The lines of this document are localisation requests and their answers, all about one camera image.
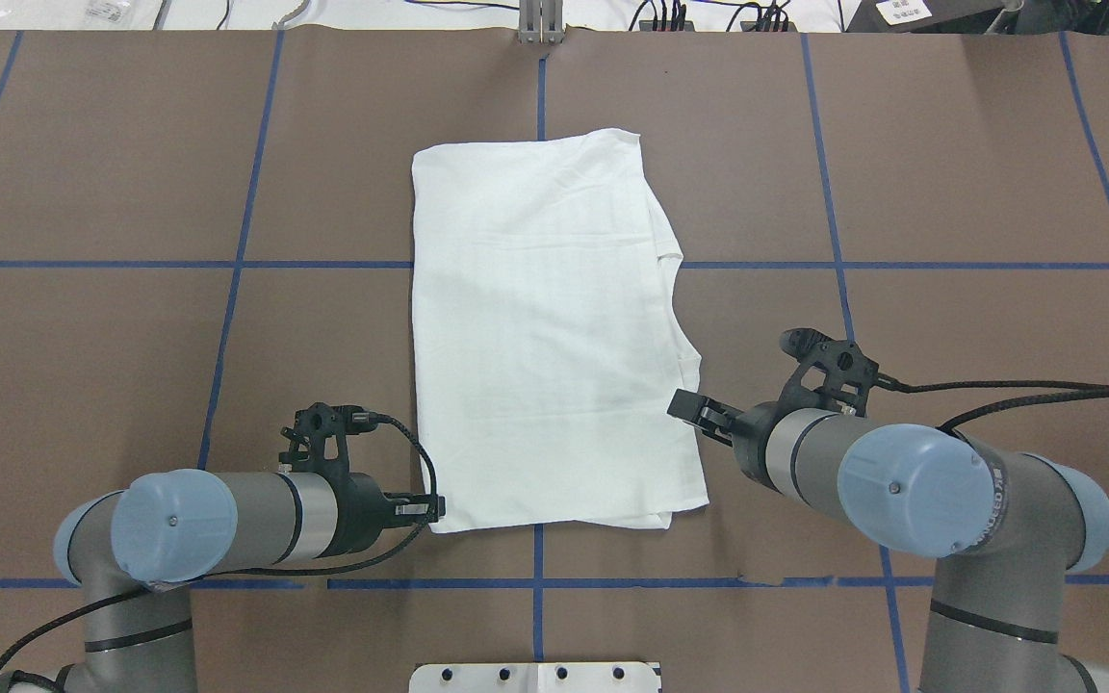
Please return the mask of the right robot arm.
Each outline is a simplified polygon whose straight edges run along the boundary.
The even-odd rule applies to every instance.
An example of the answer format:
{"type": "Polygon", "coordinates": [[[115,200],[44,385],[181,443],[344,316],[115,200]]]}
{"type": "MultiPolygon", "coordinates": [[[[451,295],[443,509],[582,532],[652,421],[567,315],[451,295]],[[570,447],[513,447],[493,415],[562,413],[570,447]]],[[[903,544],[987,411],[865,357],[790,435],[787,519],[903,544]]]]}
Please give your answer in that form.
{"type": "Polygon", "coordinates": [[[844,404],[739,411],[679,390],[668,412],[761,486],[936,561],[920,692],[1109,692],[1109,665],[1060,646],[1066,577],[1109,550],[1109,497],[1086,473],[844,404]]]}

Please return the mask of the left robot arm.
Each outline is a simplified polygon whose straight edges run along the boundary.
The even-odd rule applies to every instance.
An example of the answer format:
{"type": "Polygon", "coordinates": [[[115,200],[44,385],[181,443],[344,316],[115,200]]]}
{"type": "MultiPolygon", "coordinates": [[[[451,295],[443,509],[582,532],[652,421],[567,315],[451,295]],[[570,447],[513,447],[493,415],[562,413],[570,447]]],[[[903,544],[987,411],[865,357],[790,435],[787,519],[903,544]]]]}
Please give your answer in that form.
{"type": "Polygon", "coordinates": [[[387,529],[440,521],[446,502],[387,493],[365,473],[149,473],[71,512],[55,565],[85,605],[85,658],[50,676],[9,672],[0,692],[194,692],[191,587],[216,575],[289,575],[292,563],[350,556],[387,529]]]}

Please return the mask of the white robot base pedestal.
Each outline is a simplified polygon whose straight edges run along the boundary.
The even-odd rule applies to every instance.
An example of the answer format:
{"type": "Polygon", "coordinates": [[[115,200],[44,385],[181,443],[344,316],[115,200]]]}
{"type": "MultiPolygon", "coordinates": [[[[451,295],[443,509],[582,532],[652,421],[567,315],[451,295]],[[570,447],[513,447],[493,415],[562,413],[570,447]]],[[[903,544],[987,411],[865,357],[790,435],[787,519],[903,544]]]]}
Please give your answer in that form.
{"type": "Polygon", "coordinates": [[[428,663],[415,667],[409,692],[661,692],[659,663],[563,661],[428,663]]]}

